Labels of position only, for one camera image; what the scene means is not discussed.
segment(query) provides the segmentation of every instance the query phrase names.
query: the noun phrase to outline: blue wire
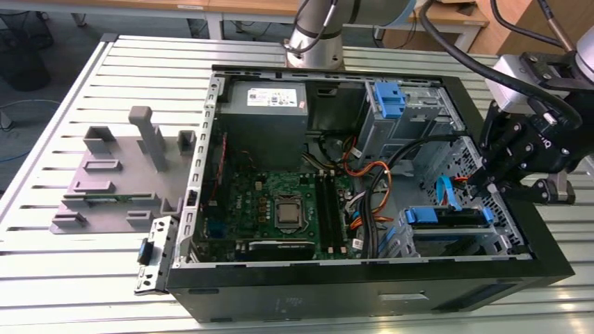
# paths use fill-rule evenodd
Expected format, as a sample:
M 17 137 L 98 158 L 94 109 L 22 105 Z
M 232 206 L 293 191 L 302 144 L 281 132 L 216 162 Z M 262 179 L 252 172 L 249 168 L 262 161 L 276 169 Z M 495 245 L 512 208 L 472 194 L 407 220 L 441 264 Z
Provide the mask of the blue wire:
M 30 150 L 26 151 L 26 152 L 23 152 L 21 155 L 17 155 L 15 157 L 10 157 L 10 158 L 6 158 L 6 159 L 0 160 L 0 163 L 2 163 L 2 162 L 7 162 L 7 161 L 11 161 L 11 160 L 15 160 L 15 159 L 18 159 L 18 158 L 22 158 L 27 153 L 30 153 Z

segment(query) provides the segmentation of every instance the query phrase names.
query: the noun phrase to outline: cpu socket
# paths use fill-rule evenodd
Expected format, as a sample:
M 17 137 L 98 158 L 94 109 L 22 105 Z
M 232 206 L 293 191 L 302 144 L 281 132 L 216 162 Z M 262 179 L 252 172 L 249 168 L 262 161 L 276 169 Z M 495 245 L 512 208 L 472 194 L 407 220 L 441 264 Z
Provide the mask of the cpu socket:
M 301 198 L 296 195 L 277 195 L 274 197 L 274 227 L 293 232 L 301 227 Z

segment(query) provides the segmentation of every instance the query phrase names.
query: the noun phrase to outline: motherboard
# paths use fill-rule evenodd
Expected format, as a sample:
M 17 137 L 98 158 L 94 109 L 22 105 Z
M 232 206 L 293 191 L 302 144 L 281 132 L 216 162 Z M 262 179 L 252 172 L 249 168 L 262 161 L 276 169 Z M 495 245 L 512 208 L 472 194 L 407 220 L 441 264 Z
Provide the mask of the motherboard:
M 228 183 L 226 200 L 210 202 L 205 209 L 206 238 L 194 240 L 206 260 L 241 261 L 248 253 L 258 254 L 258 260 L 274 260 L 266 254 L 298 257 L 300 251 L 310 252 L 304 256 L 313 260 L 352 256 L 341 210 L 350 196 L 346 176 L 240 172 Z

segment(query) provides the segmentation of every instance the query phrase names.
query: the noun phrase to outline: red wire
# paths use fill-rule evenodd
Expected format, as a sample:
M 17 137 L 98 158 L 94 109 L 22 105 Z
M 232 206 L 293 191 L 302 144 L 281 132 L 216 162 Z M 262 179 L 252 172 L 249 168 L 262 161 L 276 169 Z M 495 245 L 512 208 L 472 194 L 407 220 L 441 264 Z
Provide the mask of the red wire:
M 225 154 L 226 154 L 226 132 L 222 135 L 222 153 L 220 154 L 218 169 L 216 170 L 214 188 L 212 188 L 212 194 L 210 194 L 210 197 L 208 198 L 208 201 L 214 199 L 216 188 L 218 185 L 218 177 L 220 177 L 220 174 L 222 173 L 222 164 L 224 164 L 224 155 Z

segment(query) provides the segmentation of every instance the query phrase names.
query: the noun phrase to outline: metal bracket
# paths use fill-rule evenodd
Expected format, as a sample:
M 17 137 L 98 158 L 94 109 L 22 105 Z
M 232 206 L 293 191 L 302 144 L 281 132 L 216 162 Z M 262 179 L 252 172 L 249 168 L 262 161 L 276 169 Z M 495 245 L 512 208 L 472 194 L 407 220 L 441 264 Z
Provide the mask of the metal bracket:
M 172 216 L 152 221 L 148 238 L 144 238 L 138 250 L 138 277 L 133 294 L 168 294 L 165 290 L 173 258 L 174 236 L 178 222 Z
M 531 186 L 516 186 L 503 183 L 499 192 L 507 197 L 527 200 L 545 205 L 575 203 L 575 192 L 571 183 L 567 181 L 567 173 L 551 174 L 547 179 L 539 179 Z

